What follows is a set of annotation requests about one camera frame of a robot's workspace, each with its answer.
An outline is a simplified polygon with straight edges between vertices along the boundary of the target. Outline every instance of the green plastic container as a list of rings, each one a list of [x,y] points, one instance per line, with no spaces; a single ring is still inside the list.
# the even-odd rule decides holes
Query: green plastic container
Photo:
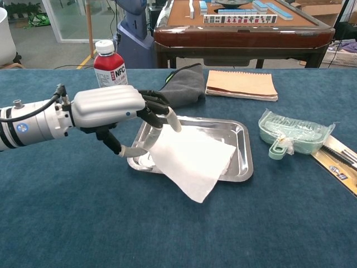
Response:
[[[315,122],[288,118],[266,110],[259,120],[260,137],[272,146],[269,157],[280,160],[286,153],[311,154],[318,151],[334,130]]]

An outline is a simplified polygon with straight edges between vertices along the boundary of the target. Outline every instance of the gray towel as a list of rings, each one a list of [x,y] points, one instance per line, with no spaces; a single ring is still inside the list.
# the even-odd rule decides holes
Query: gray towel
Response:
[[[172,108],[204,99],[206,94],[202,65],[198,63],[172,72],[160,92],[167,98]]]

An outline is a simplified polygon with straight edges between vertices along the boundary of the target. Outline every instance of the bottle cap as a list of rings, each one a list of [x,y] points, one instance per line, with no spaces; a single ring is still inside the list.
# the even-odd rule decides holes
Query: bottle cap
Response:
[[[99,54],[110,54],[114,52],[112,40],[100,40],[95,43],[95,49]]]

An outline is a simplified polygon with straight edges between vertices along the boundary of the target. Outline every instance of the white basket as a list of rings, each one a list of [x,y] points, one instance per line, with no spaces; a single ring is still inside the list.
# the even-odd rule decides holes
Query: white basket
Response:
[[[346,52],[339,52],[339,51],[336,52],[336,51],[327,50],[322,62],[328,64],[331,63],[337,65],[357,67],[357,53],[346,53]]]

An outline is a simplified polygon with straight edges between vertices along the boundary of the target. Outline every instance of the white robotic hand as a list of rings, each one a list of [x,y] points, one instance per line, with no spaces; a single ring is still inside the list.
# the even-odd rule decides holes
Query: white robotic hand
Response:
[[[131,85],[116,85],[79,92],[70,102],[60,84],[50,100],[29,104],[16,100],[13,107],[0,109],[0,151],[62,138],[76,127],[85,133],[96,133],[97,139],[119,156],[139,156],[147,152],[161,132],[162,121],[156,114],[165,115],[173,129],[181,131],[179,120],[159,92],[139,92]],[[153,127],[153,135],[141,149],[122,146],[109,132],[117,123],[136,117]]]

